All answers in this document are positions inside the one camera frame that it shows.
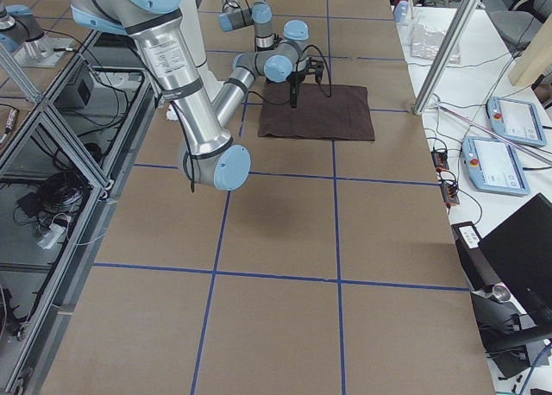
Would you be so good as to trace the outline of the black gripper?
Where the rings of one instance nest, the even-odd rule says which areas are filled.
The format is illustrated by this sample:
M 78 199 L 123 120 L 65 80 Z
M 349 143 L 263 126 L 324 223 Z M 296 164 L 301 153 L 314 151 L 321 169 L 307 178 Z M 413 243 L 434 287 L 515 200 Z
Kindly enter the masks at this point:
M 323 61 L 312 57 L 300 61 L 298 66 L 294 68 L 287 78 L 290 84 L 290 100 L 289 104 L 292 108 L 298 105 L 298 91 L 301 83 L 304 82 L 307 76 L 313 75 L 315 82 L 320 85 L 323 80 Z

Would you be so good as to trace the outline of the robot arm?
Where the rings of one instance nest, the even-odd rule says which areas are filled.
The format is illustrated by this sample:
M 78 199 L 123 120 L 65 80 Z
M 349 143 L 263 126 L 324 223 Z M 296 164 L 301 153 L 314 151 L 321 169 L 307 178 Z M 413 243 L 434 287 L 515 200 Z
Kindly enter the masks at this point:
M 273 30 L 273 13 L 268 3 L 248 0 L 221 0 L 222 12 L 218 17 L 223 32 L 232 32 L 241 28 L 254 28 L 254 47 L 258 52 L 274 50 L 279 36 Z
M 264 1 L 243 8 L 222 0 L 224 32 L 251 26 L 255 50 L 235 57 L 233 71 L 217 81 L 205 64 L 196 0 L 72 0 L 74 21 L 96 31 L 128 36 L 162 99 L 171 105 L 184 133 L 179 168 L 192 185 L 233 191 L 247 179 L 248 150 L 236 145 L 226 125 L 255 80 L 300 83 L 314 72 L 307 50 L 309 29 L 291 20 L 278 39 L 273 14 Z

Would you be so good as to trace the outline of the neighbour robot arm base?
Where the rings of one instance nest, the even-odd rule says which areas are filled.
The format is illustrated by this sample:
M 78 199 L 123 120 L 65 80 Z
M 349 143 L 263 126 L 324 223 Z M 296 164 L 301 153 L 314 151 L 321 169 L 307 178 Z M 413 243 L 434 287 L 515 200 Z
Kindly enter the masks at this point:
M 48 35 L 29 7 L 1 3 L 1 45 L 20 66 L 54 68 L 72 44 L 71 38 Z

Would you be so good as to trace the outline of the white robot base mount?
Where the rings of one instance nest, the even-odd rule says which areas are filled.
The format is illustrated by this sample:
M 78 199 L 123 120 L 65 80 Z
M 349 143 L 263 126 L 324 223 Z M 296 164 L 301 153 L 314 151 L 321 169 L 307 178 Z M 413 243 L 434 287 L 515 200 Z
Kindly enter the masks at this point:
M 209 99 L 213 102 L 222 89 L 223 82 L 216 78 L 208 65 L 196 0 L 181 0 L 179 7 L 183 16 L 180 30 L 185 37 L 185 43 L 191 53 L 194 65 L 204 82 L 204 88 L 209 95 Z

